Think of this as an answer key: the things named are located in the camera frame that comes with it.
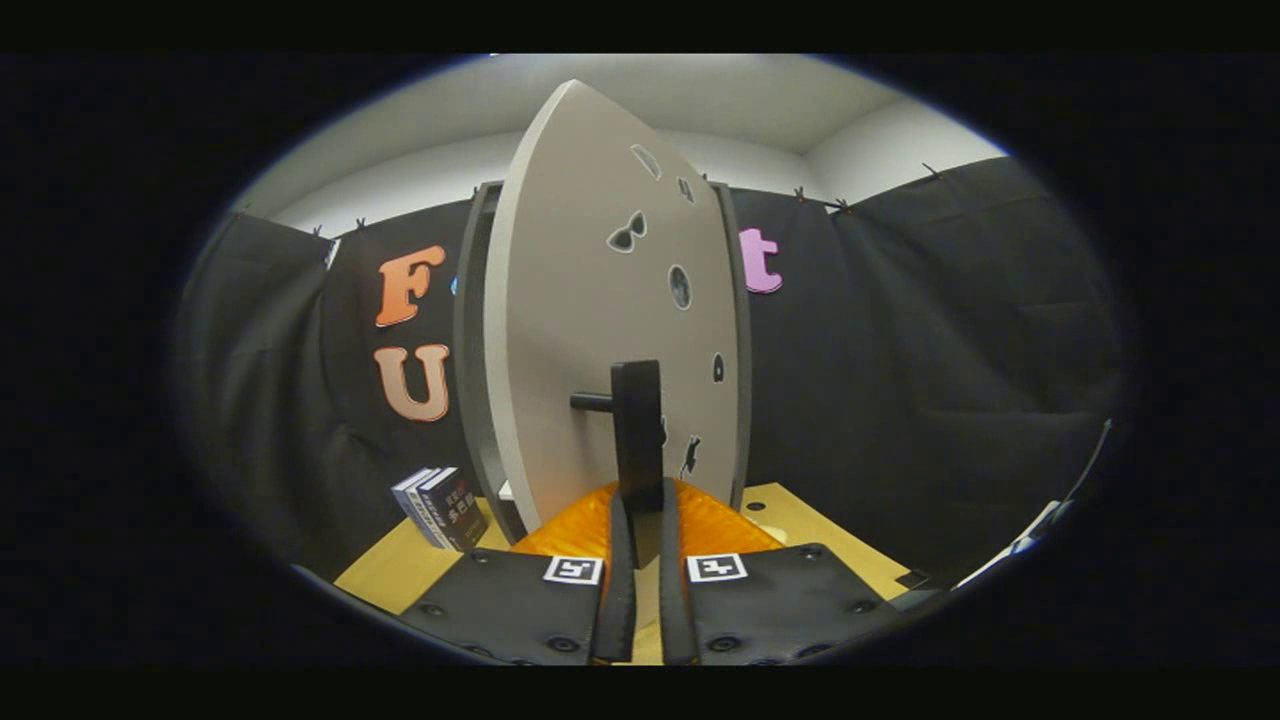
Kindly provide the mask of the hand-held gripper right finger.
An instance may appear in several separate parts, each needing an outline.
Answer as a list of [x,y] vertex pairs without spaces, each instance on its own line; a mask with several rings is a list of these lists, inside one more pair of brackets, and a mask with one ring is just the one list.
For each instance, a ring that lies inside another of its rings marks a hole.
[[888,633],[902,607],[827,544],[780,546],[741,514],[667,478],[659,619],[668,666],[822,662]]

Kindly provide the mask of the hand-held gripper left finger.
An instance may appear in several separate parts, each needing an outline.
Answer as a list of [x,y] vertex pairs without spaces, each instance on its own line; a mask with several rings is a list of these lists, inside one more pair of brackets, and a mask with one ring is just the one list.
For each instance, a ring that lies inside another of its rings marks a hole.
[[590,666],[632,657],[630,518],[616,483],[588,492],[512,550],[472,550],[399,619],[486,662]]

